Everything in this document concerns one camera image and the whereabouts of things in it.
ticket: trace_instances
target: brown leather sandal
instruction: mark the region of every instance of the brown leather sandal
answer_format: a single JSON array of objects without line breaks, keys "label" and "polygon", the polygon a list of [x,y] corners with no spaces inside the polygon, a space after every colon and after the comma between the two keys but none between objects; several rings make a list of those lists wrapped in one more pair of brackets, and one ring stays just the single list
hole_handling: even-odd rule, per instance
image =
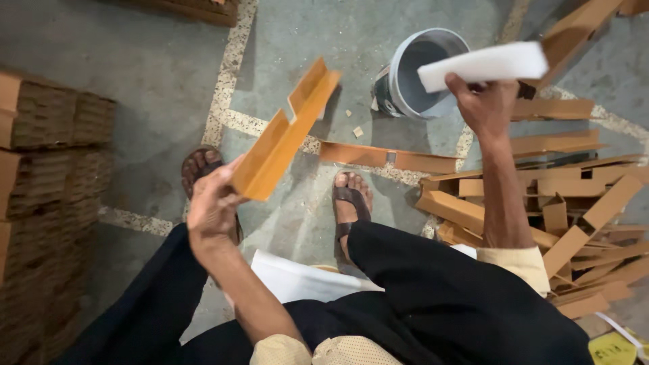
[{"label": "brown leather sandal", "polygon": [[[217,168],[220,168],[224,164],[223,159],[222,159],[221,154],[220,154],[218,149],[216,149],[214,146],[210,146],[210,145],[206,145],[206,144],[200,145],[198,148],[196,148],[194,151],[192,151],[183,160],[182,166],[180,167],[180,178],[183,178],[182,170],[184,169],[185,166],[188,166],[190,160],[194,159],[194,155],[196,153],[202,153],[203,159],[205,159],[205,161],[207,162],[207,158],[205,158],[205,154],[208,151],[213,151],[214,153],[216,153],[217,160],[215,162],[211,162],[209,164],[206,164],[202,168],[199,168],[198,171],[196,171],[196,173],[193,176],[192,187],[193,187],[193,184],[195,184],[196,181],[198,181],[198,179],[211,174],[214,170],[216,170]],[[193,188],[190,188],[189,191],[187,189],[185,189],[185,194],[187,195],[187,198],[191,200],[191,196],[193,195]],[[243,241],[243,229],[241,228],[241,224],[239,223],[239,215],[235,214],[234,217],[235,217],[235,220],[236,220],[236,234],[237,234],[236,243],[237,243],[237,245],[239,245],[241,243],[241,241]]]},{"label": "brown leather sandal", "polygon": [[[348,180],[350,172],[351,171],[343,172],[345,175],[347,175]],[[352,203],[352,205],[354,205],[354,208],[356,208],[356,215],[358,217],[358,220],[372,221],[372,217],[369,214],[369,209],[367,208],[363,194],[361,194],[360,191],[348,188],[346,186],[336,186],[336,177],[340,173],[340,171],[336,173],[331,189],[331,200],[334,203],[334,217],[336,219],[336,222],[338,222],[338,209],[336,209],[336,200],[343,200]],[[342,236],[349,234],[349,231],[352,230],[353,223],[354,222],[345,222],[336,224],[336,241],[340,241],[340,238]]]}]

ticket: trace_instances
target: bucket rim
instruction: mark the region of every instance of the bucket rim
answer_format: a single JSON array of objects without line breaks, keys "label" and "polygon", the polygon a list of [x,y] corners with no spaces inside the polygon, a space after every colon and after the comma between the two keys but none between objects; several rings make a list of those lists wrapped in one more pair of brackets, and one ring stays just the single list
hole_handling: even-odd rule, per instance
[{"label": "bucket rim", "polygon": [[403,97],[401,95],[401,90],[399,89],[399,83],[398,83],[398,76],[397,76],[397,71],[398,71],[398,64],[401,61],[401,57],[403,56],[404,52],[406,51],[406,48],[414,41],[416,38],[421,36],[424,33],[431,32],[431,31],[441,31],[441,32],[447,32],[450,33],[451,35],[455,36],[457,39],[459,39],[462,44],[467,48],[467,52],[471,52],[471,48],[467,44],[467,41],[464,40],[458,33],[446,29],[446,28],[440,28],[440,27],[434,27],[434,28],[429,28],[425,29],[423,31],[416,32],[415,34],[412,34],[408,38],[406,38],[399,46],[397,47],[397,50],[395,51],[394,56],[392,56],[392,59],[390,60],[390,71],[388,73],[388,81],[389,84],[394,84],[395,85],[395,91],[397,93],[397,97],[392,98],[392,102],[397,105],[399,110],[401,110],[405,115],[411,117],[411,118],[418,118],[418,119],[424,119],[426,120],[427,118],[423,117],[420,113],[414,111],[412,108],[410,108],[407,104],[402,103]]}]

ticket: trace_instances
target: bucket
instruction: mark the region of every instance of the bucket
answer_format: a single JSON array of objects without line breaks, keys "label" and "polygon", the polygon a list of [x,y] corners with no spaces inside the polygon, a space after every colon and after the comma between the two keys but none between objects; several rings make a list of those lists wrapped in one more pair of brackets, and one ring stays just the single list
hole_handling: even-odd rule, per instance
[{"label": "bucket", "polygon": [[450,113],[457,101],[448,90],[428,94],[417,69],[469,52],[457,33],[431,28],[415,33],[399,45],[395,55],[376,76],[374,96],[378,108],[395,117],[428,120]]}]

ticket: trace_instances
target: sandal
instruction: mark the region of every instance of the sandal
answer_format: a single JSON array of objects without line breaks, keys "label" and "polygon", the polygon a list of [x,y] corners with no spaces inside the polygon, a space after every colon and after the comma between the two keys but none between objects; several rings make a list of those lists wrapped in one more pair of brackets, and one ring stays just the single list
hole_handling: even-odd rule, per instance
[{"label": "sandal", "polygon": [[[208,151],[213,151],[216,154],[216,161],[207,163],[207,158],[205,157],[205,154]],[[205,162],[205,165],[202,168],[195,161],[195,155],[197,153],[202,154],[203,160]],[[194,161],[194,164],[196,165],[197,168],[197,171],[193,175],[191,175],[190,161]],[[221,154],[219,153],[219,150],[217,150],[213,146],[205,145],[205,144],[200,145],[192,153],[190,153],[184,159],[184,161],[182,162],[182,166],[180,167],[181,179],[186,179],[186,182],[183,181],[182,187],[185,189],[185,194],[187,195],[187,198],[191,200],[191,196],[193,195],[193,185],[196,183],[196,181],[198,181],[198,179],[211,174],[214,170],[220,168],[221,166],[223,166],[223,159],[221,158]],[[235,214],[234,217],[236,220],[236,235],[237,235],[236,245],[239,245],[241,241],[243,241],[243,229],[241,228],[241,224],[239,223],[239,215]]]},{"label": "sandal", "polygon": [[[346,186],[336,186],[336,178],[338,177],[338,175],[340,173],[344,173],[345,175],[347,175],[347,179],[349,180],[350,172],[351,171],[339,171],[338,173],[336,173],[334,182],[332,184],[331,200],[334,204],[334,217],[336,219],[336,222],[338,222],[338,209],[336,208],[336,200],[346,201],[354,205],[354,208],[356,208],[356,216],[358,217],[358,220],[372,221],[369,209],[367,208],[367,204],[365,203],[365,198],[363,198],[363,194],[361,194],[360,191],[358,191],[357,189],[348,188]],[[337,242],[340,241],[340,238],[342,236],[349,234],[349,232],[352,230],[352,224],[354,224],[354,222],[336,223]]]}]

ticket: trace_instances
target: black trousers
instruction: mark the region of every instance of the black trousers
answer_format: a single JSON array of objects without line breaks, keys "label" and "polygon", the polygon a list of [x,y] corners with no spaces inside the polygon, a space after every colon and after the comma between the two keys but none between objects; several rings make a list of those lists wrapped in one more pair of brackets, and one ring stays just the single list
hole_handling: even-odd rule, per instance
[{"label": "black trousers", "polygon": [[[285,304],[313,351],[327,338],[370,338],[405,364],[592,364],[587,335],[522,279],[454,249],[359,221],[354,263],[385,292]],[[178,339],[207,273],[184,224],[175,227],[117,302],[54,364],[248,364],[236,320]]]}]

